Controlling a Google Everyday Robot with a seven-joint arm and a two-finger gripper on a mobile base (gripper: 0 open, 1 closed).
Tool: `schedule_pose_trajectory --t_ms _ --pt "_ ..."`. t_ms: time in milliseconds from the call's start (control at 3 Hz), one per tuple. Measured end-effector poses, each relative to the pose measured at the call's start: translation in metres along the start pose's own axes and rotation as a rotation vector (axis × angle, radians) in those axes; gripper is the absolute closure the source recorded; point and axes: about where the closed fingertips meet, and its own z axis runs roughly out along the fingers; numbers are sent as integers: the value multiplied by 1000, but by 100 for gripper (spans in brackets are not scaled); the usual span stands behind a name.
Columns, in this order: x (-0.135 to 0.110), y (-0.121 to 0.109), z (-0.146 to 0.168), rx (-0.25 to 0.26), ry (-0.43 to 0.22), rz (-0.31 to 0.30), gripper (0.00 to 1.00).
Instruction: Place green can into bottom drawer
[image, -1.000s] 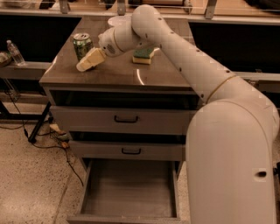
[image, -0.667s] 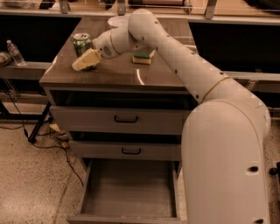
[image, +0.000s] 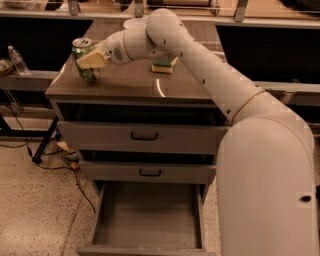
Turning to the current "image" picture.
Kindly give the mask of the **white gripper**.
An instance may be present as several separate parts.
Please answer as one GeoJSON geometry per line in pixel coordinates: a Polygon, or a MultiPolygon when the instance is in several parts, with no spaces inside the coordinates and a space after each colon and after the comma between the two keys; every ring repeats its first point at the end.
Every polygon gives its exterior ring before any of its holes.
{"type": "Polygon", "coordinates": [[[126,49],[126,34],[126,30],[113,33],[95,44],[96,49],[78,58],[76,63],[81,69],[103,68],[109,61],[117,65],[131,63],[133,59],[126,49]]]}

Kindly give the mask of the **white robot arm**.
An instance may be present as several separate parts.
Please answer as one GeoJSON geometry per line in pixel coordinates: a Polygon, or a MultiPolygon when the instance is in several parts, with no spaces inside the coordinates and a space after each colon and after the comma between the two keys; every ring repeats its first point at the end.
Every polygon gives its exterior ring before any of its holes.
{"type": "Polygon", "coordinates": [[[197,42],[175,13],[152,12],[77,63],[100,68],[166,54],[179,58],[231,124],[216,160],[222,256],[319,256],[311,129],[197,42]]]}

